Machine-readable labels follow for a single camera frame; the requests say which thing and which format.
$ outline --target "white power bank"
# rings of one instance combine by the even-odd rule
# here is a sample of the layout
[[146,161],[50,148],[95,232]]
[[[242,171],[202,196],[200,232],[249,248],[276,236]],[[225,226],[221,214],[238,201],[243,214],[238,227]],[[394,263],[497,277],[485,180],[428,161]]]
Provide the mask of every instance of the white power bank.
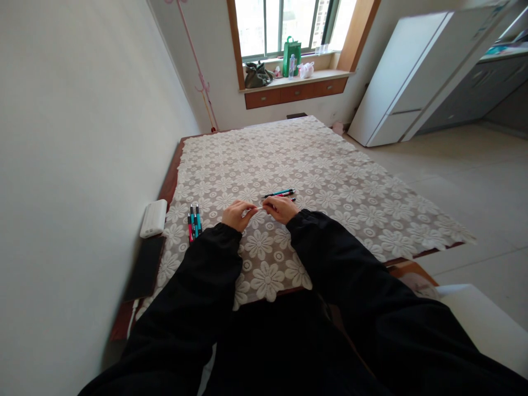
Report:
[[159,200],[148,204],[139,236],[142,238],[150,238],[153,235],[161,234],[165,227],[166,213],[166,200]]

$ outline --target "pen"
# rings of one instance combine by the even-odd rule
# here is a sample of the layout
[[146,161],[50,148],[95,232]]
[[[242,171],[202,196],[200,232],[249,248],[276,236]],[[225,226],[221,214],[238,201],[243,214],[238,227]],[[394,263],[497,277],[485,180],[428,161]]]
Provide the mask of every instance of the pen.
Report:
[[191,227],[192,227],[192,239],[194,240],[196,238],[196,224],[194,222],[194,208],[191,205],[190,210],[191,213]]
[[193,241],[193,227],[191,225],[191,214],[187,213],[187,224],[189,225],[189,245]]
[[279,195],[279,194],[283,194],[283,193],[290,193],[290,192],[295,192],[295,189],[288,189],[288,190],[282,190],[282,191],[278,191],[278,192],[272,192],[271,194],[265,195],[264,198],[268,198],[269,196]]
[[198,235],[202,233],[202,222],[200,220],[200,207],[196,204],[196,221],[198,222]]
[[198,238],[198,219],[196,216],[196,213],[194,213],[194,239]]
[[294,193],[295,193],[295,190],[289,191],[289,192],[283,192],[282,194],[276,194],[276,195],[273,195],[273,196],[287,196],[287,195],[291,195],[291,194],[294,194]]
[[291,202],[295,202],[297,200],[297,198],[290,198],[290,201]]

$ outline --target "dark green bag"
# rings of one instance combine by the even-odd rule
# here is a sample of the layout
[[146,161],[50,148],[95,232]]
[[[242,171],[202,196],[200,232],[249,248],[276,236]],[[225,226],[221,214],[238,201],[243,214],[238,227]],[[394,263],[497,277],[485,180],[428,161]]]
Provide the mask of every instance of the dark green bag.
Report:
[[293,37],[288,36],[284,43],[284,62],[282,65],[282,75],[288,77],[290,74],[290,58],[292,54],[295,55],[295,73],[294,76],[299,74],[299,68],[297,67],[301,63],[301,43],[299,41],[293,41]]
[[266,70],[263,63],[258,62],[258,64],[253,62],[246,63],[246,79],[244,80],[244,85],[246,88],[260,88],[268,85],[273,81],[275,75]]

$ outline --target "plastic bottle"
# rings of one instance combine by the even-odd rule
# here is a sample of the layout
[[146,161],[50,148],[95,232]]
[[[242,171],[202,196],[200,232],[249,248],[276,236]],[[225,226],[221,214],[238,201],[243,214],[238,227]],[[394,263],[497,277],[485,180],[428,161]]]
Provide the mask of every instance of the plastic bottle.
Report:
[[295,74],[295,55],[291,54],[290,57],[290,69],[288,71],[288,80],[293,80]]

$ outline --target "wooden drawer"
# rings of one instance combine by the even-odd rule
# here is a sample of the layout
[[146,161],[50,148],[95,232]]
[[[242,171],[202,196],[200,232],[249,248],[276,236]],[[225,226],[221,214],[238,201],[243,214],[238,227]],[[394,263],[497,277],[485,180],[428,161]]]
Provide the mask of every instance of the wooden drawer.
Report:
[[245,93],[246,109],[278,105],[315,97],[342,94],[348,77],[333,80],[307,82],[271,90]]
[[315,84],[294,85],[280,90],[280,102],[288,103],[315,97]]
[[281,90],[266,90],[246,93],[246,109],[278,105],[281,102]]
[[328,96],[342,94],[345,90],[345,85],[347,84],[348,77],[343,77],[335,80],[326,80],[316,82],[315,85],[315,96]]

